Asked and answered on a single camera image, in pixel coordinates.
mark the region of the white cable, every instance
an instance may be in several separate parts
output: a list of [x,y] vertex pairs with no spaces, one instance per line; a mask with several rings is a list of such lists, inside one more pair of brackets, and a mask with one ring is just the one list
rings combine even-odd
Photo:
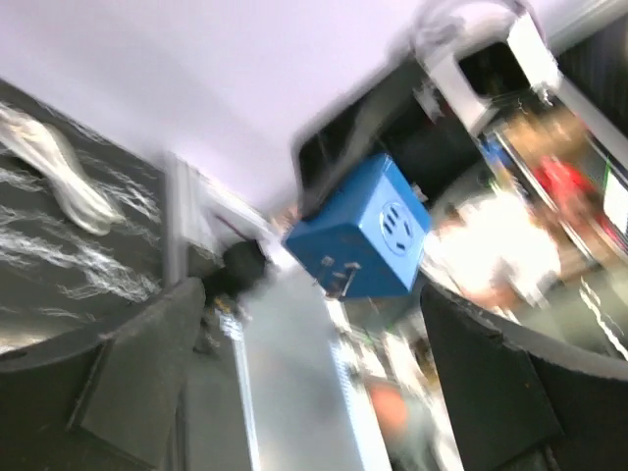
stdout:
[[628,360],[628,350],[624,345],[621,344],[621,341],[617,338],[617,336],[613,333],[610,327],[606,324],[606,322],[602,319],[602,312],[600,310],[600,298],[596,295],[596,293],[591,289],[591,287],[584,281],[581,280],[580,298],[586,304],[586,306],[594,313],[596,316],[596,322],[608,338],[608,341],[615,347],[615,349],[624,357],[624,360]]
[[89,180],[72,146],[54,128],[0,104],[0,142],[48,179],[61,209],[83,230],[104,236],[125,219]]

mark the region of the black plug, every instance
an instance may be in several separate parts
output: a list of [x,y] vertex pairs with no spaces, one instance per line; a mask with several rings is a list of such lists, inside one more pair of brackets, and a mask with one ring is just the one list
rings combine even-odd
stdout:
[[223,252],[224,267],[205,277],[205,304],[211,305],[216,296],[236,298],[266,277],[269,260],[257,240],[234,243]]

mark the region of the black cord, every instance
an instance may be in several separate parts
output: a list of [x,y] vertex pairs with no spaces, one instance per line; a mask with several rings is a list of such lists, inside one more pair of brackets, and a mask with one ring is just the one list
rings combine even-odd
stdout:
[[214,213],[214,218],[216,218],[216,221],[221,223],[223,226],[226,226],[227,228],[231,229],[234,232],[234,234],[238,236],[239,238],[241,238],[242,240],[247,240],[247,241],[252,240],[252,237],[248,237],[244,235],[238,228],[236,228],[236,226],[234,226],[232,223],[227,221],[220,214]]

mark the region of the black panel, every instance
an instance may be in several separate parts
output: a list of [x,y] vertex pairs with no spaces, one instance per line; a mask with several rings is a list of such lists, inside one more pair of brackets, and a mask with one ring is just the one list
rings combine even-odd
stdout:
[[459,66],[471,88],[483,98],[496,99],[530,89],[530,82],[505,42],[488,45],[460,59]]
[[[200,281],[188,279],[143,305],[0,356],[0,469],[140,471],[161,461],[203,297]],[[111,356],[102,356],[111,344]],[[94,370],[99,358],[104,368]],[[89,382],[78,418],[92,434],[68,426]]]
[[628,135],[628,15],[569,48],[558,58],[565,76]]
[[496,316],[455,301],[427,285],[423,317],[464,469],[493,471],[559,436],[560,425],[528,353],[493,328]]
[[[417,102],[415,92],[424,77],[414,58],[405,58],[356,96],[344,97],[338,113],[303,136],[294,149],[302,201],[314,199],[320,206],[325,200],[321,194],[331,195],[337,187],[328,184],[328,191],[323,191],[325,183],[342,180],[359,162],[380,152],[388,153],[406,179],[416,183],[430,200],[481,160],[468,132],[439,94],[435,98],[441,102],[444,116],[438,117],[436,125]],[[353,153],[358,147],[356,159]]]
[[76,419],[116,452],[153,468],[166,449],[201,310],[182,314],[166,297],[129,322],[101,355]]
[[60,210],[46,179],[0,149],[0,326],[7,313],[25,320],[23,335],[42,317],[77,326],[158,292],[162,172],[2,81],[0,101],[62,132],[127,216],[105,236],[86,233]]

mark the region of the red object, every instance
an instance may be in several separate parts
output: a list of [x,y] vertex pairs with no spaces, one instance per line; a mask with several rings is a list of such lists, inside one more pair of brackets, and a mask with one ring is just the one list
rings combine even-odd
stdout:
[[593,184],[575,167],[550,157],[542,160],[534,176],[554,201],[564,200],[576,191],[595,190]]

